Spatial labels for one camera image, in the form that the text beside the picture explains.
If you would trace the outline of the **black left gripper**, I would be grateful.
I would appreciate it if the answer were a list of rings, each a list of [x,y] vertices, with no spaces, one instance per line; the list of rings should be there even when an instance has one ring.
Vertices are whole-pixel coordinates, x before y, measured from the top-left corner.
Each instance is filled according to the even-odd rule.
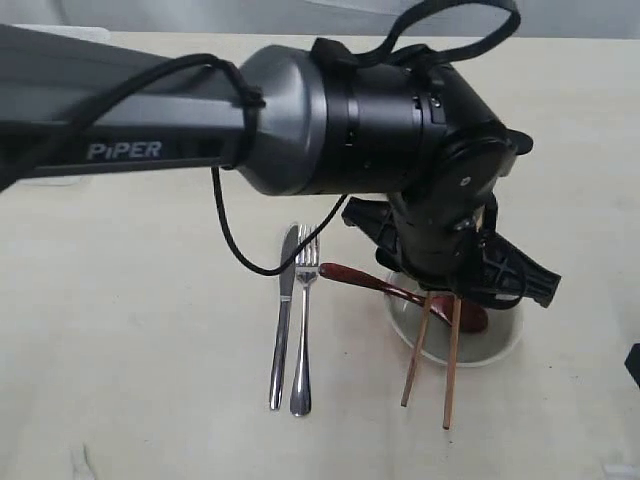
[[[515,308],[522,299],[548,308],[561,276],[495,234],[481,247],[479,211],[497,207],[495,195],[412,196],[394,192],[384,201],[351,198],[341,217],[370,239],[383,267],[435,290],[449,290],[467,272],[478,274],[474,301],[485,308]]]

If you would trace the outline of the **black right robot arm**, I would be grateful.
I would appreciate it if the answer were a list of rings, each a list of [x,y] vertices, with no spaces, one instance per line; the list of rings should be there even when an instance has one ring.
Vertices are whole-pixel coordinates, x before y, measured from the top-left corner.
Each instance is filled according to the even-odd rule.
[[[640,387],[640,343],[634,343],[624,362],[625,368]]]

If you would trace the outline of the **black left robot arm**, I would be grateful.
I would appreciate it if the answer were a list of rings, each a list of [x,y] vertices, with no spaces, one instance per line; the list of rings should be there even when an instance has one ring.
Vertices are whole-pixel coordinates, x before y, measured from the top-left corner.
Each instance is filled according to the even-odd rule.
[[[381,265],[488,308],[548,306],[560,281],[496,230],[495,184],[532,146],[426,53],[361,68],[319,40],[237,66],[1,29],[3,186],[208,167],[265,195],[338,195]]]

